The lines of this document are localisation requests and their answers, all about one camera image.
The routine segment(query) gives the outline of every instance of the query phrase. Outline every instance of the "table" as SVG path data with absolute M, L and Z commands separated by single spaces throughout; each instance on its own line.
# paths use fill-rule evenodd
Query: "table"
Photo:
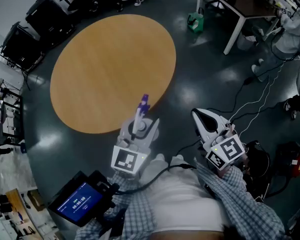
M 198 11 L 199 7 L 201 7 L 203 0 L 197 0 L 196 3 L 196 11 Z M 228 0 L 218 0 L 223 5 L 227 6 L 230 10 L 236 13 L 239 16 L 238 23 L 236 24 L 234 31 L 228 41 L 223 53 L 227 55 L 232 46 L 234 45 L 239 33 L 241 32 L 242 27 L 247 19 L 253 18 L 265 18 L 265 17 L 275 17 L 275 10 L 270 7 L 267 8 L 262 6 L 261 4 L 257 4 L 254 0 L 236 0 L 234 5 L 230 5 Z
M 70 128 L 100 134 L 133 117 L 143 94 L 149 104 L 166 91 L 176 65 L 167 30 L 144 16 L 104 18 L 77 34 L 51 76 L 54 111 Z
M 18 189 L 13 189 L 11 191 L 8 191 L 5 193 L 6 197 L 8 198 L 10 204 L 12 205 L 12 211 L 13 211 L 13 221 L 20 221 L 20 218 L 18 216 L 17 211 L 21 214 L 22 219 L 25 221 L 24 224 L 17 225 L 17 228 L 21 231 L 21 233 L 24 235 L 23 229 L 25 229 L 28 233 L 30 233 L 30 230 L 28 227 L 31 227 L 32 230 L 35 232 L 34 234 L 29 234 L 26 236 L 26 239 L 29 240 L 43 240 L 44 238 L 41 236 L 40 232 L 36 228 L 36 226 L 33 224 L 30 216 L 27 213 L 27 210 L 25 208 L 25 205 L 22 201 L 22 197 L 18 191 Z

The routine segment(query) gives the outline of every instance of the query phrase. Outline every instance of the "floor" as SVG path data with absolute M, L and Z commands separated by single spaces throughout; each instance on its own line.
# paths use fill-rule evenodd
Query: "floor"
M 223 50 L 236 24 L 236 15 L 221 16 L 205 10 L 204 32 L 194 34 L 187 28 L 188 13 L 196 9 L 197 0 L 145 0 L 140 7 L 127 5 L 125 14 L 139 14 L 162 24 L 173 38 L 176 48 L 176 67 L 172 81 L 148 116 L 160 117 L 159 138 L 153 143 L 153 154 L 163 153 L 169 159 L 183 146 L 197 140 L 190 111 L 192 108 L 213 107 L 229 110 L 242 82 L 252 75 L 250 66 L 269 53 L 269 44 L 261 44 L 249 51 L 236 45 L 225 56 Z M 83 20 L 76 33 L 93 22 L 116 15 L 114 10 Z M 110 161 L 119 130 L 105 134 L 80 133 L 64 125 L 55 114 L 50 100 L 50 78 L 64 43 L 49 51 L 42 65 L 29 77 L 31 91 L 23 89 L 24 131 L 27 153 L 36 185 L 48 202 L 51 197 L 79 170 L 86 174 L 100 170 L 111 175 Z M 296 75 L 299 61 L 287 63 L 267 98 L 265 107 L 273 106 L 297 94 Z M 253 82 L 243 88 L 237 108 L 258 100 L 266 83 Z M 261 104 L 252 104 L 242 113 L 255 112 Z M 226 118 L 231 113 L 223 114 Z M 236 129 L 245 129 L 252 115 L 238 120 Z M 267 110 L 242 134 L 241 140 L 259 140 L 263 148 L 274 156 L 276 146 L 288 141 L 300 143 L 300 113 L 291 121 L 282 107 Z M 197 154 L 192 147 L 183 152 L 192 161 Z M 282 182 L 273 183 L 280 188 Z M 280 195 L 269 198 L 266 204 L 275 209 L 286 223 L 300 207 L 300 177 L 293 179 Z M 76 226 L 56 215 L 55 222 L 66 239 L 73 239 Z

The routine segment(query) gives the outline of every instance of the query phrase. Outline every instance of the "purple object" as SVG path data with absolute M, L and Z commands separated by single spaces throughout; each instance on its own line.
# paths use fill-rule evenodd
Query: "purple object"
M 140 109 L 141 114 L 146 114 L 150 109 L 150 105 L 148 105 L 148 97 L 148 94 L 144 94 L 141 102 L 139 103 L 138 109 Z

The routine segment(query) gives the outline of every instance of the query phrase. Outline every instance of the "plaid shirt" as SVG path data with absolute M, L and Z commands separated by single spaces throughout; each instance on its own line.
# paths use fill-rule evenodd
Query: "plaid shirt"
M 264 203 L 256 202 L 247 192 L 242 172 L 232 166 L 222 178 L 198 163 L 198 178 L 204 181 L 222 202 L 230 222 L 247 240 L 290 239 L 285 236 L 284 226 L 276 213 Z M 136 180 L 114 175 L 110 183 L 117 183 L 121 191 L 139 187 Z M 156 220 L 144 191 L 133 195 L 113 196 L 114 209 L 105 213 L 106 219 L 114 218 L 120 209 L 127 208 L 121 240 L 145 240 L 156 228 Z M 76 232 L 75 240 L 99 239 L 100 224 L 92 219 Z

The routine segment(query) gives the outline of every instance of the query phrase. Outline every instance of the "wooden tabletop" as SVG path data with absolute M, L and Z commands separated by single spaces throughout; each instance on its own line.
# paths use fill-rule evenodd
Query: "wooden tabletop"
M 104 18 L 60 54 L 51 76 L 51 102 L 70 128 L 110 132 L 135 115 L 143 94 L 156 104 L 175 65 L 174 42 L 158 22 L 134 14 Z
M 35 232 L 35 234 L 30 234 L 24 237 L 24 239 L 29 240 L 43 240 L 40 233 L 38 232 L 37 228 L 31 221 L 26 208 L 24 206 L 23 201 L 21 200 L 21 195 L 18 191 L 18 189 L 13 189 L 11 191 L 8 191 L 6 194 L 6 197 L 8 198 L 10 204 L 12 205 L 12 211 L 13 211 L 13 218 L 11 218 L 14 222 L 19 222 L 21 219 L 18 215 L 18 212 L 21 214 L 22 219 L 25 221 L 24 224 L 17 225 L 16 227 L 21 231 L 21 233 L 24 235 L 25 232 L 23 229 L 26 229 L 26 231 L 30 234 L 30 230 L 28 227 L 31 227 L 32 230 Z
M 246 18 L 273 17 L 276 15 L 275 10 L 267 1 L 235 0 L 235 4 L 232 6 Z

